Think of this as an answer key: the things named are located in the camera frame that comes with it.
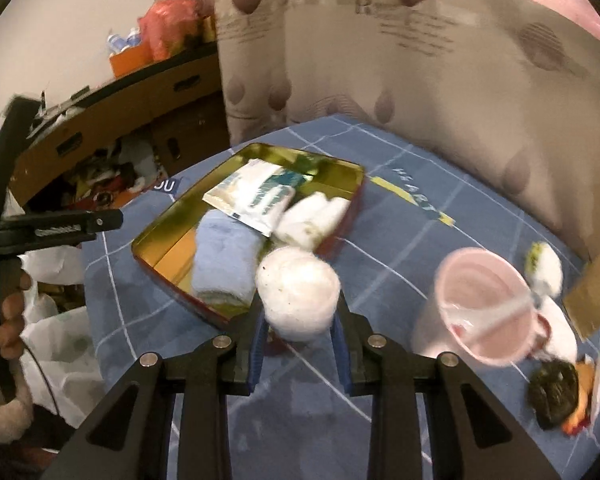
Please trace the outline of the person's left hand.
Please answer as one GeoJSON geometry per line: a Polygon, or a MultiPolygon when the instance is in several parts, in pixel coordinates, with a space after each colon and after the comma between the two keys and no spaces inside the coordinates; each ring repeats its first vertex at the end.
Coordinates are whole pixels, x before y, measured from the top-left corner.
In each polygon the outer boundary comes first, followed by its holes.
{"type": "Polygon", "coordinates": [[[6,360],[20,359],[24,351],[21,334],[24,329],[24,292],[32,285],[27,272],[21,271],[16,289],[2,303],[3,323],[0,325],[0,353],[6,360]]]}

